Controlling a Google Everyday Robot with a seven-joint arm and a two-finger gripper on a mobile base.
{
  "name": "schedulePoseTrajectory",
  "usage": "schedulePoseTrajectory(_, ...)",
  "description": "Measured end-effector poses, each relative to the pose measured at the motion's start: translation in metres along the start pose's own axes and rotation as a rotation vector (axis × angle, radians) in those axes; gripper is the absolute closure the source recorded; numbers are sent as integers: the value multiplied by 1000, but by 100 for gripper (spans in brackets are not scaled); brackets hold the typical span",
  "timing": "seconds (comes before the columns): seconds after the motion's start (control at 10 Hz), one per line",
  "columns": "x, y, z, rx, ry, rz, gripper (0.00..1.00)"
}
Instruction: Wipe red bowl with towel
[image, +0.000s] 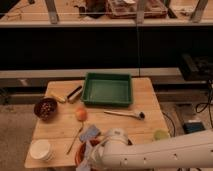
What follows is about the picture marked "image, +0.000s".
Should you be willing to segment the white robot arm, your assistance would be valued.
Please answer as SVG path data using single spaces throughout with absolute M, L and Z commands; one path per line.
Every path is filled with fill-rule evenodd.
M 125 131 L 114 128 L 91 150 L 88 160 L 98 170 L 209 168 L 213 167 L 213 130 L 129 145 Z

